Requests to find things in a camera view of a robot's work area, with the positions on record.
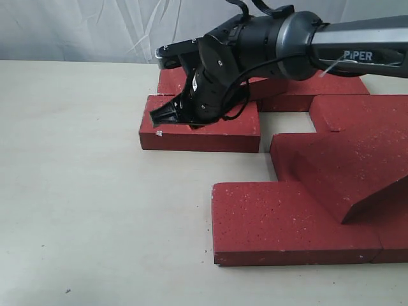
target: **white backdrop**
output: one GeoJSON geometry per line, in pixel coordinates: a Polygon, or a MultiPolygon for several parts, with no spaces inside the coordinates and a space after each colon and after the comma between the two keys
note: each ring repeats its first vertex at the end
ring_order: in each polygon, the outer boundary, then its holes
{"type": "MultiPolygon", "coordinates": [[[[265,2],[328,22],[408,15],[402,0],[265,2]]],[[[239,12],[225,0],[0,0],[0,59],[154,62],[157,47],[201,36],[239,12]]]]}

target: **white table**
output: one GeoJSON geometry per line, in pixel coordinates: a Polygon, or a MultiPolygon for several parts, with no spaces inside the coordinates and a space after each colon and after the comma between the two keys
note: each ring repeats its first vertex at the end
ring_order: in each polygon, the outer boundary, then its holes
{"type": "MultiPolygon", "coordinates": [[[[265,153],[142,151],[158,74],[0,61],[1,306],[408,302],[405,264],[214,265],[212,184],[275,180],[273,167],[265,153]]],[[[364,81],[375,94],[408,94],[406,80],[364,81]]],[[[264,134],[314,130],[305,113],[261,116],[264,134]]]]}

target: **white curtain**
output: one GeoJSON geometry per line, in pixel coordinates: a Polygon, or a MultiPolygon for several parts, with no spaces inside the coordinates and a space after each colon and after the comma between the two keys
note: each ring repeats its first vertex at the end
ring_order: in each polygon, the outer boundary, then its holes
{"type": "MultiPolygon", "coordinates": [[[[401,0],[265,2],[328,22],[408,14],[401,0]]],[[[239,12],[225,0],[0,0],[0,59],[154,62],[157,47],[201,36],[239,12]]]]}

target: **robotic arm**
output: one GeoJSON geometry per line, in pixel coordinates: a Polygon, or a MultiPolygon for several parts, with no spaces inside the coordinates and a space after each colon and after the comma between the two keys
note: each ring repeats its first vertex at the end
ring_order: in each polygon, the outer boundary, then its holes
{"type": "Polygon", "coordinates": [[[195,129],[236,119],[249,102],[252,77],[302,81],[323,70],[340,77],[408,78],[408,16],[327,24],[292,5],[273,10],[252,0],[265,14],[254,17],[241,0],[227,2],[242,14],[201,38],[156,50],[161,69],[183,67],[187,80],[178,96],[150,112],[155,127],[195,129]],[[242,101],[241,110],[228,117],[242,101]]]}

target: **white tabletop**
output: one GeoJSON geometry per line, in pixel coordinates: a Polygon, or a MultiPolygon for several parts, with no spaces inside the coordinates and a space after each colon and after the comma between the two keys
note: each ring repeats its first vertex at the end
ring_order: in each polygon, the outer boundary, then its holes
{"type": "MultiPolygon", "coordinates": [[[[406,264],[214,265],[212,185],[275,180],[273,167],[263,148],[142,151],[158,74],[148,64],[0,61],[1,306],[408,303],[406,264]]],[[[374,94],[408,94],[406,80],[364,81],[374,94]]],[[[314,131],[306,113],[261,120],[267,135],[314,131]]]]}

